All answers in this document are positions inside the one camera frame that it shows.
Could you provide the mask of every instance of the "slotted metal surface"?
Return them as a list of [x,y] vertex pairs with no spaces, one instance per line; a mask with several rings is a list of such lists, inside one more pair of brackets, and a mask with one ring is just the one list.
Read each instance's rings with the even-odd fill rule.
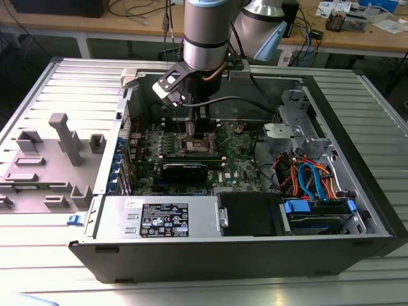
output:
[[[149,63],[168,69],[171,65]],[[0,146],[5,171],[18,146],[22,127],[40,127],[55,136],[51,112],[67,112],[80,138],[106,133],[121,97],[123,68],[146,62],[66,59],[52,64],[29,94],[28,107]],[[297,75],[298,68],[253,68]],[[347,70],[306,69],[315,77],[378,179],[388,199],[408,225],[408,138],[406,127],[375,95],[363,77]],[[68,250],[66,242],[82,228],[68,228],[68,214],[0,215],[2,289],[54,300],[59,305],[408,305],[408,246],[385,258],[370,258],[335,277],[253,279],[165,284],[102,284]]]

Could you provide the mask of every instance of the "gray plastic peg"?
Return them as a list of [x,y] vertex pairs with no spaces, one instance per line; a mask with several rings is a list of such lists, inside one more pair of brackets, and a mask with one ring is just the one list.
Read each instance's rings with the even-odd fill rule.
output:
[[82,163],[81,155],[79,155],[78,149],[74,140],[72,139],[71,132],[66,125],[68,116],[66,113],[53,113],[49,120],[50,126],[52,126],[58,133],[59,139],[65,148],[69,160],[73,166],[80,166]]

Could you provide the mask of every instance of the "motherboard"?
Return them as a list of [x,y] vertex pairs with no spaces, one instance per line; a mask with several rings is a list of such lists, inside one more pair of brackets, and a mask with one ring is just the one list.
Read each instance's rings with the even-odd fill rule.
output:
[[[241,122],[219,122],[202,140],[185,131],[167,132],[151,124],[131,135],[130,165],[134,195],[215,195],[222,191],[260,191],[252,162],[254,140]],[[166,179],[165,171],[188,167],[190,176]]]

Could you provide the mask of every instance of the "white paper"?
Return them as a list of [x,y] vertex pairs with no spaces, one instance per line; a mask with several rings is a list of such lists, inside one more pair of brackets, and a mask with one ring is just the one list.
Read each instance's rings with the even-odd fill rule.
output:
[[332,10],[336,11],[344,11],[346,13],[350,12],[351,4],[353,2],[346,1],[346,2],[320,2],[319,8],[316,10],[316,16],[322,16],[324,18],[328,18]]
[[398,22],[392,20],[383,20],[373,24],[373,26],[379,27],[380,29],[396,34],[405,30],[405,24],[399,24]]

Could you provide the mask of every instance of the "side panel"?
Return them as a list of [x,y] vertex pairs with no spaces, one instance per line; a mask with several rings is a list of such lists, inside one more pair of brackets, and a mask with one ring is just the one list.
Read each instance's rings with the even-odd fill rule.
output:
[[361,184],[363,192],[367,195],[388,233],[394,236],[394,239],[390,239],[389,246],[376,255],[385,256],[395,251],[408,242],[407,229],[398,218],[397,213],[364,162],[356,146],[351,141],[350,136],[347,134],[316,81],[311,76],[307,76],[305,77],[305,85],[316,103],[316,112],[321,120],[326,123],[333,138],[336,139],[354,175]]
[[114,283],[337,275],[387,243],[377,238],[69,248],[97,280]]

